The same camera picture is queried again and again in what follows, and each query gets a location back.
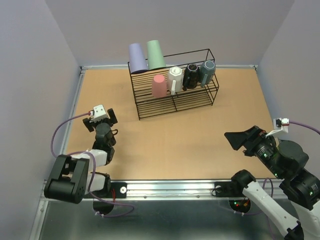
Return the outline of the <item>purple cup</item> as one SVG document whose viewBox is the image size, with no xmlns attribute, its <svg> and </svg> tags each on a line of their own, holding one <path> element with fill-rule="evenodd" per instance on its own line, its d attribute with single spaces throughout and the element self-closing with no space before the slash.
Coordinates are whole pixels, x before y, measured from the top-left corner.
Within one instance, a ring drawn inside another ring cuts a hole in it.
<svg viewBox="0 0 320 240">
<path fill-rule="evenodd" d="M 149 68 L 140 43 L 132 43 L 129 50 L 129 68 L 131 74 L 146 72 Z"/>
</svg>

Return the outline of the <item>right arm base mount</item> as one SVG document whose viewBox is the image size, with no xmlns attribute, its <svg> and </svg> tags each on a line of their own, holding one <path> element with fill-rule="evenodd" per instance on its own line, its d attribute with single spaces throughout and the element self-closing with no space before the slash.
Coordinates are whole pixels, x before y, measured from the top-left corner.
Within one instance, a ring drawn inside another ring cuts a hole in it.
<svg viewBox="0 0 320 240">
<path fill-rule="evenodd" d="M 248 187 L 248 181 L 216 181 L 214 182 L 215 193 L 217 198 L 238 198 L 244 197 L 243 189 Z"/>
</svg>

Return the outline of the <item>red cup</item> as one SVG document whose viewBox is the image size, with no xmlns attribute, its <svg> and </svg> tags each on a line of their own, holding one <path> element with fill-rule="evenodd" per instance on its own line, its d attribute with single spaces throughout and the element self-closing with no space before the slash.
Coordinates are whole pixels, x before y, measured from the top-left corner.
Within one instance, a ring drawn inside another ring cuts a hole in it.
<svg viewBox="0 0 320 240">
<path fill-rule="evenodd" d="M 157 74 L 153 77 L 151 92 L 155 98 L 163 98 L 167 95 L 167 83 L 164 75 Z"/>
</svg>

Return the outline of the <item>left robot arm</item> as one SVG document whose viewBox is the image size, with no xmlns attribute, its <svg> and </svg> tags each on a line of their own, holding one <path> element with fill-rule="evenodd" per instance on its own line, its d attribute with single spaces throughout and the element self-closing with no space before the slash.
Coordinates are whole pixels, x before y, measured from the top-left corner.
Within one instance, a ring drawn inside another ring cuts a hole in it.
<svg viewBox="0 0 320 240">
<path fill-rule="evenodd" d="M 43 191 L 48 199 L 78 204 L 91 192 L 100 197 L 111 193 L 110 176 L 97 173 L 96 169 L 108 165 L 115 153 L 118 130 L 112 130 L 112 127 L 118 120 L 114 110 L 99 104 L 80 117 L 88 131 L 95 133 L 92 148 L 71 154 L 57 155 L 52 152 L 55 162 Z"/>
</svg>

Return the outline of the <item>blue-grey mug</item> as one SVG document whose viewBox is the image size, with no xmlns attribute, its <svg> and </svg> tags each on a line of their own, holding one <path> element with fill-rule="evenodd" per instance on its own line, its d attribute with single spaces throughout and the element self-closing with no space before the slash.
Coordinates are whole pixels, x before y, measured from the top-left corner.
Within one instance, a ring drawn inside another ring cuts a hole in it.
<svg viewBox="0 0 320 240">
<path fill-rule="evenodd" d="M 209 84 L 216 72 L 216 64 L 213 60 L 204 61 L 199 68 L 199 83 L 202 88 Z"/>
</svg>

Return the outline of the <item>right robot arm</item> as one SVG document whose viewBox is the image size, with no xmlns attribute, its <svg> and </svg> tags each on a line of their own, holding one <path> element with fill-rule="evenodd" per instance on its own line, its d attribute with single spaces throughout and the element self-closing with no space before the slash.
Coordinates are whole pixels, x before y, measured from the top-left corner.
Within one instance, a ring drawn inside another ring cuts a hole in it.
<svg viewBox="0 0 320 240">
<path fill-rule="evenodd" d="M 224 133 L 235 151 L 243 147 L 245 156 L 257 157 L 281 181 L 279 188 L 295 208 L 298 218 L 287 213 L 245 169 L 231 178 L 231 192 L 253 201 L 285 240 L 318 240 L 320 180 L 306 170 L 309 156 L 298 143 L 291 140 L 276 142 L 274 135 L 274 131 L 267 133 L 256 125 L 245 131 Z"/>
</svg>

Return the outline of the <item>white mug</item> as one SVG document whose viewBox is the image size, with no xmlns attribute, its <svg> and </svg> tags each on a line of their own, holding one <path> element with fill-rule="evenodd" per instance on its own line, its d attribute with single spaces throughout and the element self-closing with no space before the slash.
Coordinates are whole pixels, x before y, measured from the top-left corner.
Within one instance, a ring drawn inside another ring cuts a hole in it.
<svg viewBox="0 0 320 240">
<path fill-rule="evenodd" d="M 183 86 L 183 70 L 178 66 L 173 66 L 169 69 L 167 74 L 167 89 L 173 96 L 182 90 Z"/>
</svg>

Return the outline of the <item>black mug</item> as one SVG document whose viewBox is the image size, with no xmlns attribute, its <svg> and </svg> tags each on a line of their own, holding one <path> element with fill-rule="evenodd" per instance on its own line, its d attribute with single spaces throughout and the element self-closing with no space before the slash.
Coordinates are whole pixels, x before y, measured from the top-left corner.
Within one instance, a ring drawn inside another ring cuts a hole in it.
<svg viewBox="0 0 320 240">
<path fill-rule="evenodd" d="M 186 91 L 187 89 L 196 88 L 198 84 L 199 74 L 200 70 L 196 64 L 188 64 L 184 70 L 182 89 Z"/>
</svg>

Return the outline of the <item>green cup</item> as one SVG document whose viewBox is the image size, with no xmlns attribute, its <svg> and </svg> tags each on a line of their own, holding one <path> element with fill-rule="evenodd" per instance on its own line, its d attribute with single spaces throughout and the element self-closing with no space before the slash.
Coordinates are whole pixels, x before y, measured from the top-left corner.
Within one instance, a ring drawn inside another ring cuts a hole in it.
<svg viewBox="0 0 320 240">
<path fill-rule="evenodd" d="M 160 42 L 158 40 L 150 40 L 147 42 L 147 61 L 148 69 L 150 71 L 166 67 Z"/>
</svg>

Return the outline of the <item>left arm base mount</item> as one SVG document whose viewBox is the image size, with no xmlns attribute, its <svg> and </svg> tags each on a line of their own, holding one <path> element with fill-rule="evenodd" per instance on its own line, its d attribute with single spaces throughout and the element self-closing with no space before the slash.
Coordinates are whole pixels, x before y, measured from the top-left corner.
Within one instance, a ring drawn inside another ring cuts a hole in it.
<svg viewBox="0 0 320 240">
<path fill-rule="evenodd" d="M 92 191 L 92 193 L 102 199 L 125 199 L 127 197 L 128 184 L 124 181 L 109 182 L 101 190 Z"/>
</svg>

